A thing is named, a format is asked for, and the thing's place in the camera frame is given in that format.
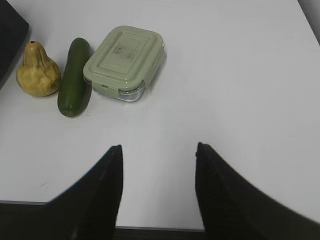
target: yellow pear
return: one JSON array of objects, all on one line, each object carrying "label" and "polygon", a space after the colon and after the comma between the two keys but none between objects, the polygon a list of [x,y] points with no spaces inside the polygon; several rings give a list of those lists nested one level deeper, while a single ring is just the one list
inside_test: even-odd
[{"label": "yellow pear", "polygon": [[59,89],[61,73],[58,65],[47,56],[44,47],[37,41],[30,41],[25,45],[16,80],[27,94],[44,97]]}]

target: laptop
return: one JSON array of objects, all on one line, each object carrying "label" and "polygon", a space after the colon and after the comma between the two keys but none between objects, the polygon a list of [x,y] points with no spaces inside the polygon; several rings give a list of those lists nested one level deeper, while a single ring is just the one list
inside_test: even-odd
[{"label": "laptop", "polygon": [[6,0],[0,0],[0,87],[28,30],[29,24],[19,13]]}]

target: white table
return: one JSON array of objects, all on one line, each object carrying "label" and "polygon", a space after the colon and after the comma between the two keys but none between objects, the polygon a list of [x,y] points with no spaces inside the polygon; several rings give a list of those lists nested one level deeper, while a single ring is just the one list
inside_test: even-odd
[{"label": "white table", "polygon": [[77,118],[59,113],[56,94],[23,93],[13,71],[0,91],[0,200],[50,201],[121,144],[117,225],[202,229],[194,188],[201,141],[320,222],[320,48],[297,1],[9,2],[62,72],[74,38],[96,49],[119,25],[160,33],[167,60],[139,101],[93,92]]}]

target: green plastic lid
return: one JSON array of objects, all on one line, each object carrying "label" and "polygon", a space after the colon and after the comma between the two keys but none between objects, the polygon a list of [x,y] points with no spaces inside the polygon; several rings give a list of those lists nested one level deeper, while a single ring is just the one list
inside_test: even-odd
[{"label": "green plastic lid", "polygon": [[118,26],[85,64],[84,78],[96,92],[121,99],[119,92],[148,87],[164,55],[160,34]]}]

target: cucumber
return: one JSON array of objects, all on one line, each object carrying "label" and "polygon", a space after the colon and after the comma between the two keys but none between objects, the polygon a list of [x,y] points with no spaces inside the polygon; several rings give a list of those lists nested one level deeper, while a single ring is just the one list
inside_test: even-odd
[{"label": "cucumber", "polygon": [[91,56],[89,43],[76,38],[70,45],[58,94],[58,109],[67,117],[79,115],[88,105],[92,86],[85,82],[83,69]]}]

